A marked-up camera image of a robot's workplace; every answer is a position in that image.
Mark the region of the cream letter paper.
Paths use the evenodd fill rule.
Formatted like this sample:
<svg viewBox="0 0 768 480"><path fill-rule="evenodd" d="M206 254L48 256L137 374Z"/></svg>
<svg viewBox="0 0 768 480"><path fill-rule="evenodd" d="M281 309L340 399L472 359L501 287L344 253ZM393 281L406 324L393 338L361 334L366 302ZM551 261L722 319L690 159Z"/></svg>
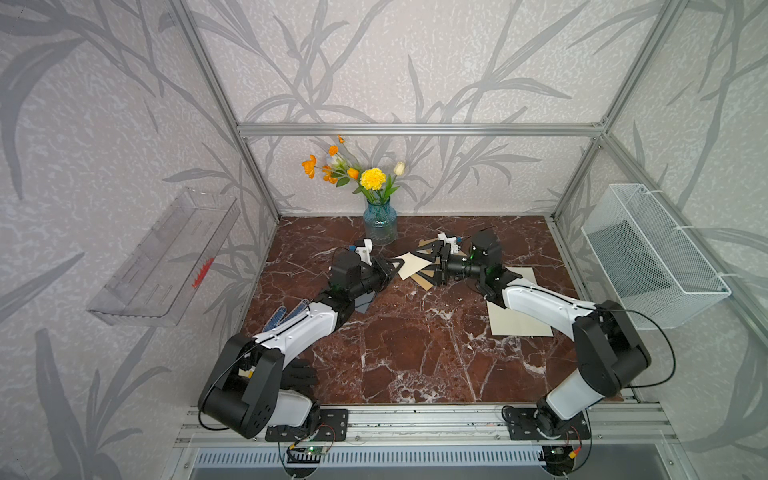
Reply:
<svg viewBox="0 0 768 480"><path fill-rule="evenodd" d="M406 280L432 264L431 260L418 257L412 253L405 253L397 256L396 259L402 261L402 265L398 270L398 275L402 280Z"/></svg>

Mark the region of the brown kraft envelope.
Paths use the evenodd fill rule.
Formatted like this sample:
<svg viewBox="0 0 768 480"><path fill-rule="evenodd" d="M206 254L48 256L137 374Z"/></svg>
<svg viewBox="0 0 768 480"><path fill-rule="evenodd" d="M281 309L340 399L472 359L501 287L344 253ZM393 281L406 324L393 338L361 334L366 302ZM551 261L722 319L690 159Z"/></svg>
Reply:
<svg viewBox="0 0 768 480"><path fill-rule="evenodd" d="M411 253L415 255L415 250L417 248L419 248L420 246L422 246L424 244L427 244L429 242L442 242L442 241L440 241L438 239L422 240L419 243L419 245L414 250L411 251ZM421 270L420 272L417 272L416 274L412 275L411 278L414 281L416 281L425 290L430 290L431 288L436 287L436 286L432 285L431 282L430 282L430 277L428 277L428 273L427 273L427 267L424 268L423 270Z"/></svg>

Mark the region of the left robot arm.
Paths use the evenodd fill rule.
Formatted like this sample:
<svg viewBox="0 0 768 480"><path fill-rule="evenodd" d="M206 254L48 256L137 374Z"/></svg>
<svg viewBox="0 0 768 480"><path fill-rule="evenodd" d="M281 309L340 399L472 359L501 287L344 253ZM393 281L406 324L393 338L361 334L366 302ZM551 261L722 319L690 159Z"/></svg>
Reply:
<svg viewBox="0 0 768 480"><path fill-rule="evenodd" d="M297 357L339 330L397 276L405 261L344 250L330 267L327 286L288 319L254 336L238 333L225 343L198 399L204 416L252 439L284 427L301 439L320 428L320 404L296 383L309 369Z"/></svg>

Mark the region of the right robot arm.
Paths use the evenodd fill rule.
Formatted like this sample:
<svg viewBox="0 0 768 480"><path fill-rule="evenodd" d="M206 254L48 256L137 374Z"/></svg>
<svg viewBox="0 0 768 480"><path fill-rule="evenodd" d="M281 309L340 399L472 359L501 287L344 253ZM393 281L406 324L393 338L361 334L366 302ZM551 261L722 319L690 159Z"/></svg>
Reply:
<svg viewBox="0 0 768 480"><path fill-rule="evenodd" d="M508 423L531 420L543 435L554 437L583 411L616 396L651 366L649 351L618 303L578 300L525 279L503 265L501 243L491 229L470 237L468 252L461 251L459 243L441 234L413 251L428 262L428 282L439 286L450 279L473 280L486 301L542 322L575 347L576 370L541 398L533 412L505 407Z"/></svg>

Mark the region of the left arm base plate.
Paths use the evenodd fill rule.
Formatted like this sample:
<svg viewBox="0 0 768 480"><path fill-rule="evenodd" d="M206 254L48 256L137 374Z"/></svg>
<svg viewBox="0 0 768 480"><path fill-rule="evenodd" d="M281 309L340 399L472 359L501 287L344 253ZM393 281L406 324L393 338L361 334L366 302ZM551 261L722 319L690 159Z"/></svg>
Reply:
<svg viewBox="0 0 768 480"><path fill-rule="evenodd" d="M349 426L349 413L348 409L320 408L312 411L308 419L299 427L287 425L268 427L265 440L272 443L344 441Z"/></svg>

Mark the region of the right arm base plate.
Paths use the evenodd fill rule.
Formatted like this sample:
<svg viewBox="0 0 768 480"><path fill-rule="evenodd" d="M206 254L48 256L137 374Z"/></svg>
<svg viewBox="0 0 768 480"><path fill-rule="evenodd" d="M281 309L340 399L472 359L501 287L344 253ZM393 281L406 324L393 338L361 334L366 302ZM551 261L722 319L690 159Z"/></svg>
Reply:
<svg viewBox="0 0 768 480"><path fill-rule="evenodd" d="M584 441L592 438L584 413L562 420L549 410L505 405L501 410L511 440Z"/></svg>

